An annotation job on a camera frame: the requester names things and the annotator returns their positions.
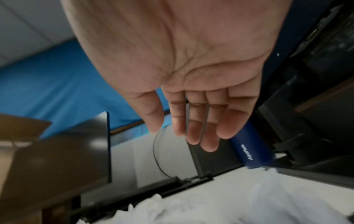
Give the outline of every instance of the blue tarp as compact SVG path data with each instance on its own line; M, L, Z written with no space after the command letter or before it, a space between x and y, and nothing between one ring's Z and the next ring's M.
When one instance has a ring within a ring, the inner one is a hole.
M161 89L163 108L169 108ZM91 64L76 40L0 69L0 113L51 121L47 137L110 113L115 129L140 120Z

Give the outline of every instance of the hand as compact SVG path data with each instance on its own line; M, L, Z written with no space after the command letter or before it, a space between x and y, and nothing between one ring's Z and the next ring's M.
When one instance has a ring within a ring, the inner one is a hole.
M172 125L214 151L250 117L291 0L62 0L102 77L145 121L163 123L155 89L170 103Z

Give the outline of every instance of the blue canister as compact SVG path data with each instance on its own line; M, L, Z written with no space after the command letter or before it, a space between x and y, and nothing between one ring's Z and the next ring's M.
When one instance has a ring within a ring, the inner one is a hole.
M230 141L244 165L248 168L267 165L275 158L273 152L250 121Z

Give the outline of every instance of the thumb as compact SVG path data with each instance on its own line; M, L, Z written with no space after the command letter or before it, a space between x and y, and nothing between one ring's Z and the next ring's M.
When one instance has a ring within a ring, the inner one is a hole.
M163 107L156 91L146 93L124 93L135 112L144 120L151 133L156 133L161 128L164 120Z

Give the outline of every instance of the ceiling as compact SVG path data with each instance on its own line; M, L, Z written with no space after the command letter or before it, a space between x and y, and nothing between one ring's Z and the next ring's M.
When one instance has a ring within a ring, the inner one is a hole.
M73 37L60 0L0 0L0 67Z

